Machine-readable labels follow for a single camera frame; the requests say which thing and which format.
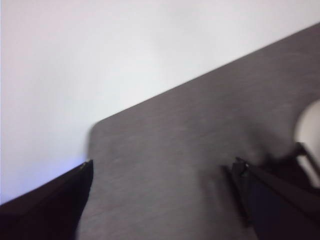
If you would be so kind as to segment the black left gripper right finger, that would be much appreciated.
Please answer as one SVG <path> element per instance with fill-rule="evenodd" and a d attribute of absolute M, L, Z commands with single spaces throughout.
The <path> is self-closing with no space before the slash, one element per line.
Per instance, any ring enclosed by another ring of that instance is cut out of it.
<path fill-rule="evenodd" d="M 318 240 L 320 192 L 297 183 L 290 172 L 236 158 L 222 166 L 237 210 L 260 240 Z"/>

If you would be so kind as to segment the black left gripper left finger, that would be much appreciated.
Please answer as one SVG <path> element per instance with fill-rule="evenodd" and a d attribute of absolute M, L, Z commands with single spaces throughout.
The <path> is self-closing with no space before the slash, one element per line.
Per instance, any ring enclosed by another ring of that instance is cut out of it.
<path fill-rule="evenodd" d="M 2 240 L 75 240 L 89 199 L 94 162 L 88 160 L 0 206 Z"/>

